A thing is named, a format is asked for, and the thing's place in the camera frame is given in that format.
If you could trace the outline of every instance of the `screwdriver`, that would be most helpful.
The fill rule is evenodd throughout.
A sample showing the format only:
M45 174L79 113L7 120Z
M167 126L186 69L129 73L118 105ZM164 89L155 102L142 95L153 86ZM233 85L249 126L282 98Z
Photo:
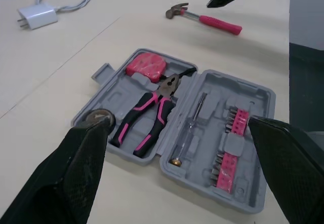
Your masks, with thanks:
M199 102L198 102L198 105L194 111L194 114L192 116L192 118L190 119L189 121L189 124L187 125L188 127L188 130L183 130L183 132L185 133L185 138L184 138L184 141L182 143L182 145L180 147L177 147L174 152L173 152L173 155L174 157L172 157L170 159L170 163L177 166L177 167L180 167L182 162L181 162L181 158L182 158L182 155L184 154L185 152L185 147L187 145L187 143L190 143L191 142L191 137L192 137L192 131L193 131L193 127L194 125L196 124L196 121L197 121L197 118L198 118L198 115L199 115L199 112L201 110L201 107L203 106L203 103L204 103L204 100L207 96L207 93L203 93L199 99Z

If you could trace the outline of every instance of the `hammer head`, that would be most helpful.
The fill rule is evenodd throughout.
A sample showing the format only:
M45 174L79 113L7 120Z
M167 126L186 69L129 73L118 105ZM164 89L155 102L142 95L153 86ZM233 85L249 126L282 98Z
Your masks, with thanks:
M184 7L184 6L187 6L188 4L189 3L182 3L182 4L172 6L171 9L166 11L166 17L168 19L172 19L175 15L180 15L181 10L187 10L188 9L188 7Z

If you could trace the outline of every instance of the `round metal piece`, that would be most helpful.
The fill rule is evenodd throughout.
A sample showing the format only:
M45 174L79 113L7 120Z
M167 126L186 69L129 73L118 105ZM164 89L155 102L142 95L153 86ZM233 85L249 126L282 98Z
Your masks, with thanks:
M115 117L112 114L111 111L106 110L106 109L96 109L91 112L86 116L85 121L88 123L96 123L104 118L108 118L110 120L110 125L114 124Z
M173 14L173 11L172 11L172 10L167 10L167 11L166 11L166 17L167 17L168 19L172 19L173 16L174 16L174 14Z
M179 159L172 159L172 160L170 160L170 163L177 166L177 167L180 167L181 164L182 164Z

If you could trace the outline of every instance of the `open tool case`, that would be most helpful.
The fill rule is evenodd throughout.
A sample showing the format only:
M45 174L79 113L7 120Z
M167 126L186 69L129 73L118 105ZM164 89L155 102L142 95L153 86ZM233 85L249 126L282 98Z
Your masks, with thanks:
M152 83L140 73L134 73L131 77L125 74L126 66L138 55L146 52L158 54L165 59L167 77L195 67L194 64L147 49L135 51L117 71L105 64L92 76L100 85L100 89L75 116L72 125L79 124L91 110L108 109L116 117L116 127L108 138L110 141L125 115L143 94L156 90L160 84ZM193 126L191 143L187 144L182 165L172 165L172 154L183 143L188 122L192 119L203 93L207 93L207 96ZM172 101L175 107L168 115L166 126L156 144L143 158L134 156L133 151L151 130L157 106L140 117L119 148L107 143L107 151L139 165L147 165L159 155L163 173L185 188L241 212L260 212L263 209L267 184L250 130L247 127L244 135L240 136L233 133L233 130L226 130L226 125L233 108L239 108L249 115L273 118L274 92L227 74L206 70L201 74L195 72L190 76L183 76ZM234 175L228 189L216 187L211 180L217 155L224 153L234 155L236 163L236 168L232 169Z

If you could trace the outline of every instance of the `white table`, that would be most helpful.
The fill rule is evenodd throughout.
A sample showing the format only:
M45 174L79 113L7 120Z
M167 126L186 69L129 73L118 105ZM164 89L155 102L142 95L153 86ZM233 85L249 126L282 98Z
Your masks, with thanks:
M20 30L15 22L15 9L33 0L0 4L4 1L0 214L98 90L90 76L105 62L117 69L137 48L195 63L200 72L215 69L269 87L277 95L275 118L288 121L289 0L239 0L221 9L206 9L209 0L91 0L77 12L59 15L58 23L34 31ZM164 17L171 5L185 1L192 12L241 25L241 35ZM161 174L158 158L140 167L107 154L88 223L254 221L287 223L270 190L260 214L244 215L177 186Z

